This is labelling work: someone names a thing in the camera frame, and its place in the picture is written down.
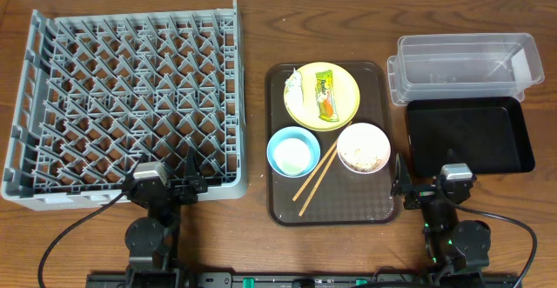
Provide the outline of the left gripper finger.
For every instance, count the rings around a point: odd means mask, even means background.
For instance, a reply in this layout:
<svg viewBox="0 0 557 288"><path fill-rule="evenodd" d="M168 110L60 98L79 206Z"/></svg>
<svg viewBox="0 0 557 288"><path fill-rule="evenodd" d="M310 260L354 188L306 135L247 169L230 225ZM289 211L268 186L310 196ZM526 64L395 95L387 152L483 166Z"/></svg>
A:
<svg viewBox="0 0 557 288"><path fill-rule="evenodd" d="M139 160L137 161L137 163L135 164L135 166L132 168L132 172L135 172L135 170L138 168L139 165L141 165L142 163L145 163L148 160L148 156L146 153L142 153Z"/></svg>
<svg viewBox="0 0 557 288"><path fill-rule="evenodd" d="M192 179L200 177L198 163L196 160L196 152L193 148L189 148L186 154L185 167L184 167L184 178Z"/></svg>

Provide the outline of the pink bowl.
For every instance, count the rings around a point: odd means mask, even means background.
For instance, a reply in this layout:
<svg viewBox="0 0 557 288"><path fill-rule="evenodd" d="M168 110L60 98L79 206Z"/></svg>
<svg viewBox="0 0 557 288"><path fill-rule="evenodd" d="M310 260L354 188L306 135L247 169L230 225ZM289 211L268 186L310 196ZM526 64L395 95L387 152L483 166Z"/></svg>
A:
<svg viewBox="0 0 557 288"><path fill-rule="evenodd" d="M351 124L339 135L337 154L342 164L358 174L382 170L391 157L391 144L378 126L368 123Z"/></svg>

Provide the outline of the green orange snack wrapper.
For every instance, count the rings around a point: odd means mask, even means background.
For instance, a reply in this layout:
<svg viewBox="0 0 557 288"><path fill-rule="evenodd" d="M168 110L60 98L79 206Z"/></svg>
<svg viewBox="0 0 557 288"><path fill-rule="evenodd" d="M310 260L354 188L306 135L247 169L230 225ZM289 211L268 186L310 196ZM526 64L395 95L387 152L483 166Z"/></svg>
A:
<svg viewBox="0 0 557 288"><path fill-rule="evenodd" d="M331 70L317 72L315 94L319 108L319 118L326 122L338 122L339 115L333 94L333 74Z"/></svg>

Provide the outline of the light blue bowl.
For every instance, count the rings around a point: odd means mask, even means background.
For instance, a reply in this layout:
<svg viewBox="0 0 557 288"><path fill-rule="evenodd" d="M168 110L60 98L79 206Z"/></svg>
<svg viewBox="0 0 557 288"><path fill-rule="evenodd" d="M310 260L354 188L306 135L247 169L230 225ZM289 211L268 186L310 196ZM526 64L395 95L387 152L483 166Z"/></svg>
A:
<svg viewBox="0 0 557 288"><path fill-rule="evenodd" d="M300 139L300 140L304 141L307 144L307 146L309 147L310 152L312 154L311 162L309 163L307 168L301 174L299 174L297 176L294 176L294 177L303 177L305 175L308 175L309 173L312 172L312 170L318 164L318 162L320 160L320 156L321 156L321 149L320 149L318 139L309 130L304 129L302 127L298 127L298 126L285 127L283 129L275 132L272 135L271 139L269 140L269 142L267 144L267 148L266 148L266 157L267 157L267 161L268 161L269 165L279 175L281 175L283 177L291 177L291 176L287 176L287 175L283 174L279 170L279 168L276 165L276 163L274 161L274 158L273 158L273 152L274 152L275 148L277 147L277 145L281 141L283 141L287 138Z"/></svg>

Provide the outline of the white tissue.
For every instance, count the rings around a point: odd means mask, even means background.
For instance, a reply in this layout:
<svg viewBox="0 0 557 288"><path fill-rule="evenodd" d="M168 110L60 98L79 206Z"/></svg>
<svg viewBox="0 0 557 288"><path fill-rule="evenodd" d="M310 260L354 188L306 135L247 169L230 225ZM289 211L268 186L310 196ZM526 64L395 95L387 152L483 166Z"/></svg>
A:
<svg viewBox="0 0 557 288"><path fill-rule="evenodd" d="M294 69L285 81L285 106L294 114L299 114L304 109L304 92L302 74Z"/></svg>

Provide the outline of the pale green plastic cup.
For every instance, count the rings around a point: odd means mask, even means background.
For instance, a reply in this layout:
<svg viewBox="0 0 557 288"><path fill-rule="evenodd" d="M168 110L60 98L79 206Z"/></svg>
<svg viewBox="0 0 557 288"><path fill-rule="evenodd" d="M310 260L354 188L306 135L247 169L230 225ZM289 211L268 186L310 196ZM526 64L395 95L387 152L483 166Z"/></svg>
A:
<svg viewBox="0 0 557 288"><path fill-rule="evenodd" d="M279 170L287 176L301 174L312 159L307 144L297 138L287 138L281 141L273 152L273 158Z"/></svg>

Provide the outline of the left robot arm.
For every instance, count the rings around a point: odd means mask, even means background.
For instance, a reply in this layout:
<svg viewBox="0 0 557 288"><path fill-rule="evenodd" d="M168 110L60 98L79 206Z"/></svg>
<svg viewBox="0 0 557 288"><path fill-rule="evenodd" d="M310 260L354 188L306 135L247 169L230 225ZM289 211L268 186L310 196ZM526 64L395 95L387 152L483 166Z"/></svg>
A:
<svg viewBox="0 0 557 288"><path fill-rule="evenodd" d="M175 171L142 156L124 178L122 192L147 210L132 222L124 241L130 252L124 286L130 288L192 288L196 276L178 262L181 207L195 204L208 191L196 154L189 149L185 163Z"/></svg>

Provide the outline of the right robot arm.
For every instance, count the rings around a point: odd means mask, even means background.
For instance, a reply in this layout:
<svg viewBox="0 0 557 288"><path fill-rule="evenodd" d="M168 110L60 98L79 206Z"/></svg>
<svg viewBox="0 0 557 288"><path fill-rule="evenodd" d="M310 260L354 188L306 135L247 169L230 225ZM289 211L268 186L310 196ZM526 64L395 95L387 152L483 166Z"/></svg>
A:
<svg viewBox="0 0 557 288"><path fill-rule="evenodd" d="M424 218L426 253L435 266L426 280L443 287L486 287L491 230L479 220L459 220L456 206L471 197L476 177L466 164L446 164L430 184L415 185L404 158L395 159L391 195L403 197L406 210Z"/></svg>

